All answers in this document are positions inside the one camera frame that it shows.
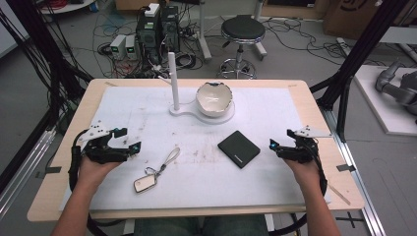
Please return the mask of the black frame post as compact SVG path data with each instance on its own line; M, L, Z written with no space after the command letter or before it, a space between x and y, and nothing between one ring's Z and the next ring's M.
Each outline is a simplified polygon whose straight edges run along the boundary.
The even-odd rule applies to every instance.
M325 111L331 111L335 102L339 100L335 130L344 143L346 142L345 122L351 82L408 1L383 0L379 10L368 23L336 73L310 87L311 93L326 89L324 94L317 99L317 104Z
M61 112L74 111L72 105L78 105L86 91L82 82L88 85L93 77L76 60L70 63L64 57L35 0L6 0L6 3L28 33L29 39L24 39L1 11L0 23L15 39L47 89L46 121L47 128L52 128L60 121Z

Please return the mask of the round white table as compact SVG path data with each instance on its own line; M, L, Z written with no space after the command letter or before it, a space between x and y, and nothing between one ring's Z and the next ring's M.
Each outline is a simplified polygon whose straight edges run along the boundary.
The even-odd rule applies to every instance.
M45 0L40 5L40 12L45 15L69 13L88 8L91 12L97 12L96 0L83 0L82 3L72 3L71 0Z

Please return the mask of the person's left hand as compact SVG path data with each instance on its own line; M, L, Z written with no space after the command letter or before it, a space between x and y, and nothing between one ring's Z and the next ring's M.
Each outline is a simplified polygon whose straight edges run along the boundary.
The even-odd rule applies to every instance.
M76 190L78 192L94 195L105 177L119 165L120 162L100 164L91 161L88 157L84 156L80 166Z

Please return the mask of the person's right hand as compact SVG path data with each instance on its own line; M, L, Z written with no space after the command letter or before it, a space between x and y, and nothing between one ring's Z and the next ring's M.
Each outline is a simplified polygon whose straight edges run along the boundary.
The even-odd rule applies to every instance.
M314 162L298 163L293 160L285 160L292 170L295 180L303 194L321 194L320 176L317 165Z

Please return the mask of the white eggshell-shaped bowl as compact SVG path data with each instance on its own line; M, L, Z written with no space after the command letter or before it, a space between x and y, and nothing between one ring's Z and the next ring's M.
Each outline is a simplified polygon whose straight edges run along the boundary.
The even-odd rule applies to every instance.
M207 82L196 93L198 109L207 117L221 117L231 107L233 94L229 86L221 82Z

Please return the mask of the aluminium rail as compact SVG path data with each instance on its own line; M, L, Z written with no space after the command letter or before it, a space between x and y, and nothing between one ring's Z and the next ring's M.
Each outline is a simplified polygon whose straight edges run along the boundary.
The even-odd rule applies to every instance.
M56 137L56 130L45 131L33 145L33 148L25 156L23 164L13 175L11 181L6 186L5 191L0 194L0 221L7 214L20 191L28 182L31 174L49 150Z
M362 199L364 200L364 207L361 209L362 216L365 220L365 224L371 236L387 236L383 228L383 225L379 219L379 216L374 208L372 200L367 192L367 189L364 185L364 182L361 178L360 172L355 163L354 157L349 149L349 146L346 142L342 140L340 135L336 132L336 117L331 111L322 111L322 114L328 124L329 130L334 136L336 145L341 151L343 159L346 161L347 165L350 167L349 172L351 173L356 187L361 194Z

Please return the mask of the black card wallet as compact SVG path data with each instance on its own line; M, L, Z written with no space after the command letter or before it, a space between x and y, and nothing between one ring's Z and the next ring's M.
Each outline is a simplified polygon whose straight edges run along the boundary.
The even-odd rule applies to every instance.
M217 146L239 168L244 168L261 152L261 150L240 131L233 132Z

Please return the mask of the thin wooden stick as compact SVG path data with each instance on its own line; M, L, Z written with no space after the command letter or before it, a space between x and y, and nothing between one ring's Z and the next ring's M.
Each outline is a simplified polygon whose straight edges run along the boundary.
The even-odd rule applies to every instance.
M347 205L351 205L351 202L345 198L333 185L328 184L328 188L331 189L337 196L339 196Z

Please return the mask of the white foam mat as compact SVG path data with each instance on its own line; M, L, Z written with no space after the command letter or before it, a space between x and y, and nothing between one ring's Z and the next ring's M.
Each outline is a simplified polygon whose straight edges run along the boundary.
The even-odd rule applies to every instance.
M269 140L291 147L287 129L299 130L299 118L286 88L267 88L258 108L235 103L231 120L208 125L191 115L170 114L172 92L160 88L107 88L92 118L108 129L126 128L127 136L110 141L116 148L141 142L141 151L112 170L90 205L93 210L174 209L197 207L300 206L301 191L291 170L269 149ZM261 152L239 168L217 146L240 131ZM175 148L179 156L138 194L134 181L145 168L158 169Z

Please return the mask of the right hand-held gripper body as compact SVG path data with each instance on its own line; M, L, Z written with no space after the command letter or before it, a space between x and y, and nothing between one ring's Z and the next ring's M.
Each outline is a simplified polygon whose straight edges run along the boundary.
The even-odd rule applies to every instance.
M315 161L320 162L319 147L317 138L331 138L330 132L325 132L309 125L293 131L296 135L294 147L279 145L276 155L282 159L293 160L299 163Z

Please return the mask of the brown cardboard box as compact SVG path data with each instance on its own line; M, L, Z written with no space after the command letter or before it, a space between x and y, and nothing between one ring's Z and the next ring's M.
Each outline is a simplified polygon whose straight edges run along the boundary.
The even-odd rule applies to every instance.
M329 0L323 21L324 34L349 39L358 39L366 26L386 0ZM393 21L382 42L393 41L409 25L417 25L417 0L407 4Z

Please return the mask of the white stand with pole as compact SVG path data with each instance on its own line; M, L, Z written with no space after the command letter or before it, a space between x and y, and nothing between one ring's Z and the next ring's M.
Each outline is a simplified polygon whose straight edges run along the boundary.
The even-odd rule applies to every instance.
M202 121L203 123L210 124L210 125L219 125L228 122L232 119L235 114L235 104L234 100L232 101L230 109L221 117L207 117L202 112L199 111L197 101L196 101L196 93L195 98L188 103L181 103L179 101L179 88L178 88L178 78L177 78L177 69L176 69L176 61L175 61L175 53L169 52L168 53L168 67L169 67L169 77L170 81L168 82L171 85L172 90L172 97L173 97L173 104L169 108L169 112L173 116L182 116L182 115L191 115L197 118L198 120Z

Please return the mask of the person's legs in jeans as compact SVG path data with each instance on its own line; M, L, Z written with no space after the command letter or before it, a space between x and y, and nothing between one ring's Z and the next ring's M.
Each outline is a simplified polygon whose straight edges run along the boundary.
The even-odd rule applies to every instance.
M134 236L268 236L268 227L262 214L143 218Z

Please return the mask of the grey power supply unit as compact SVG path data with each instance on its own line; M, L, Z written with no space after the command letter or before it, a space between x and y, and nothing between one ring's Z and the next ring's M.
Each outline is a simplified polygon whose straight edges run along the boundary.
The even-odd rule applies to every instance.
M110 43L110 49L116 60L123 60L126 55L126 36L124 34L117 35Z
M126 53L129 60L138 59L136 38L131 34L126 36Z

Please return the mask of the black round stool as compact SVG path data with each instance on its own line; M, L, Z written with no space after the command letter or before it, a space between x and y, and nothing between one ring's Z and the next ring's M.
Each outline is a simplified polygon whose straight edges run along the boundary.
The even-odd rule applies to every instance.
M262 41L266 34L263 24L250 15L238 15L224 21L220 32L225 39L223 48L230 43L236 43L238 49L234 58L228 58L220 64L217 74L225 79L255 79L257 77L255 66L243 58L244 46L255 45Z

